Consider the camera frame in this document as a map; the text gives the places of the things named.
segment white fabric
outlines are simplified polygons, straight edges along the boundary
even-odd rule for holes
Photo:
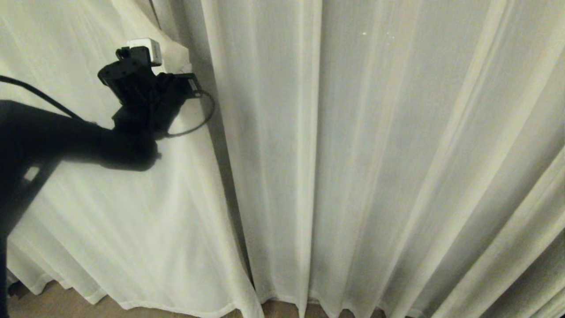
[[[97,72],[116,59],[116,48],[151,37],[160,42],[167,71],[189,63],[188,50],[163,35],[137,3],[2,1],[0,73],[113,127],[119,102]],[[22,89],[0,84],[0,92],[54,111]],[[202,119],[192,101],[172,129]],[[124,308],[214,318],[240,308],[261,317],[207,129],[158,145],[163,158],[144,173],[62,163],[10,236],[8,267],[34,293],[55,279],[91,303],[108,294]]]
[[[261,301],[478,317],[565,226],[565,2],[202,6]]]

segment sheer curtain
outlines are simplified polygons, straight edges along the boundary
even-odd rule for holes
[[[260,301],[565,311],[565,3],[202,7]]]
[[[126,41],[151,37],[160,42],[168,72],[190,70],[188,50],[158,29],[149,2],[2,1],[0,7],[0,72],[103,127],[113,127],[119,102],[96,74]],[[2,98],[53,111],[27,91],[0,89]],[[172,130],[202,119],[192,101]],[[124,308],[213,318],[240,308],[261,317],[207,129],[158,145],[163,158],[144,173],[62,163],[9,237],[9,269],[34,293],[57,280],[91,303],[108,294]]]
[[[202,317],[269,298],[302,317],[311,298],[330,317],[565,313],[565,2],[183,5],[6,8],[2,72],[106,127],[93,74],[117,46],[153,37],[169,71],[188,46],[229,151],[202,130],[149,173],[61,166],[10,240],[26,285]],[[179,127],[202,115],[185,109]]]

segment floor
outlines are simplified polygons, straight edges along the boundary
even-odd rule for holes
[[[25,287],[18,287],[15,295],[8,301],[10,318],[194,318],[157,309],[134,308],[122,309],[118,303],[106,296],[96,305],[91,305],[74,289],[65,290],[56,282],[47,284],[43,293],[35,296]],[[298,317],[296,306],[284,302],[268,301],[263,304],[266,318]],[[323,309],[316,304],[309,304],[306,310],[307,318],[327,318]],[[243,318],[238,310],[224,318]],[[340,318],[354,318],[350,311],[343,311]],[[382,312],[375,312],[372,318],[385,318]]]

